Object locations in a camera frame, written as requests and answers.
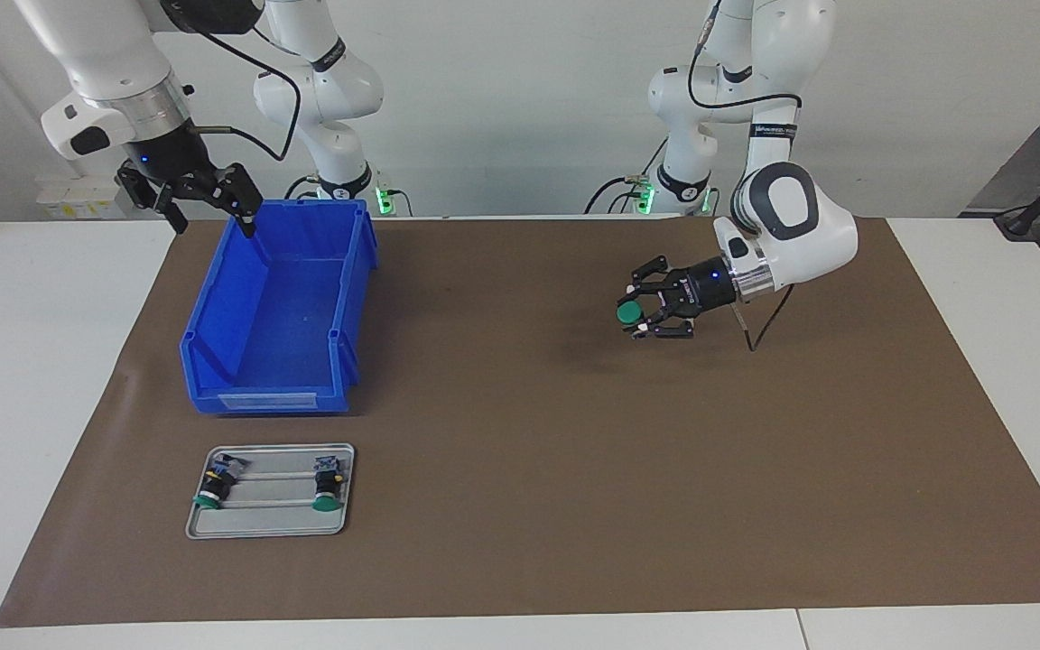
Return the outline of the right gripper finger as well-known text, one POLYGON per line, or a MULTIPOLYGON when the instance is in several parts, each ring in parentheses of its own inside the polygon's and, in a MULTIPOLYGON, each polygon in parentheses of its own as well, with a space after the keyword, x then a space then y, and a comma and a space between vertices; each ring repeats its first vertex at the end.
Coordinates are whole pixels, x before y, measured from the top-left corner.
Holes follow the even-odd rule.
POLYGON ((116 168, 116 184, 131 199, 137 209, 149 209, 168 222, 174 234, 184 234, 189 220, 181 213, 171 192, 171 186, 157 190, 152 183, 133 165, 116 168))
POLYGON ((240 233, 255 237, 255 217, 263 206, 263 194, 238 162, 224 168, 198 170, 184 177, 184 198, 207 203, 234 218, 240 233))

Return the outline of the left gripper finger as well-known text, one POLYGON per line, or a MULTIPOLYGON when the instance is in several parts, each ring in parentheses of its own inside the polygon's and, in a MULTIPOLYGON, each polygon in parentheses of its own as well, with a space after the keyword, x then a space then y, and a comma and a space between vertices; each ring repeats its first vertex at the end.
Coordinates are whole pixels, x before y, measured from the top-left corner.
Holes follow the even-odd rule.
POLYGON ((664 307, 652 313, 625 307, 624 332, 632 339, 690 339, 694 336, 694 317, 690 307, 664 307))
POLYGON ((655 295, 662 303, 688 302, 688 268, 673 267, 664 255, 658 255, 631 272, 624 302, 634 302, 643 295, 655 295))

